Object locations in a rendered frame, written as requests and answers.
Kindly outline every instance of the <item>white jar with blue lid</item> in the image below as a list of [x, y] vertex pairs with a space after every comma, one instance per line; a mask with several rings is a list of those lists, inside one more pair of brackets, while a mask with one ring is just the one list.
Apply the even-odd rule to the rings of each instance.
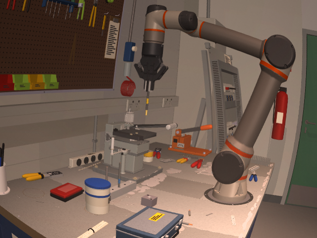
[[86, 210], [97, 215], [107, 214], [111, 183], [102, 178], [88, 178], [85, 186]]

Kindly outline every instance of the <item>pegboard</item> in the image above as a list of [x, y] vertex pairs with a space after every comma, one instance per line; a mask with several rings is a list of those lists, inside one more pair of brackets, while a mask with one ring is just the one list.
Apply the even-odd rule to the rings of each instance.
[[85, 0], [83, 20], [77, 20], [78, 8], [70, 14], [63, 4], [55, 10], [53, 2], [50, 14], [51, 1], [46, 12], [43, 0], [31, 0], [27, 12], [24, 0], [12, 10], [13, 1], [8, 10], [7, 0], [0, 1], [0, 74], [56, 74], [58, 90], [113, 88], [116, 58], [105, 59], [106, 40], [109, 21], [121, 23], [124, 0], [99, 0], [94, 27], [89, 27], [93, 0]]

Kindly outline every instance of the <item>red handled pliers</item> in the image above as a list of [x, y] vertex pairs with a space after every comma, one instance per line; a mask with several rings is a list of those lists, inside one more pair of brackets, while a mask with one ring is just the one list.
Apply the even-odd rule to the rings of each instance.
[[[9, 1], [8, 1], [8, 5], [6, 6], [6, 9], [7, 9], [7, 10], [9, 9], [10, 2], [11, 2], [11, 0], [9, 0]], [[12, 7], [12, 10], [14, 10], [14, 8], [15, 8], [15, 0], [13, 0], [13, 7]]]
[[197, 166], [197, 169], [200, 169], [200, 167], [202, 166], [202, 162], [203, 161], [204, 161], [203, 159], [199, 159], [199, 160], [195, 161], [194, 163], [192, 163], [192, 165], [190, 167], [193, 168], [193, 167]]
[[159, 159], [160, 158], [160, 150], [155, 150], [154, 152], [153, 152], [153, 157], [154, 156], [157, 156], [157, 158]]

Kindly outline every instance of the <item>blue toolbox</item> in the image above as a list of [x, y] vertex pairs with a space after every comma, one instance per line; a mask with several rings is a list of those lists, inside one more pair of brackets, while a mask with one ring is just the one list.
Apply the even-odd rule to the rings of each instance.
[[146, 207], [116, 227], [116, 238], [175, 238], [184, 215]]

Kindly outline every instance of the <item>fire extinguisher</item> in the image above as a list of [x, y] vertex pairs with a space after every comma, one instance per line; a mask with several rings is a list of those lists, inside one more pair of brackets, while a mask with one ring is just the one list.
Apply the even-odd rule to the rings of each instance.
[[280, 87], [274, 102], [272, 139], [282, 140], [285, 130], [288, 96], [286, 88]]

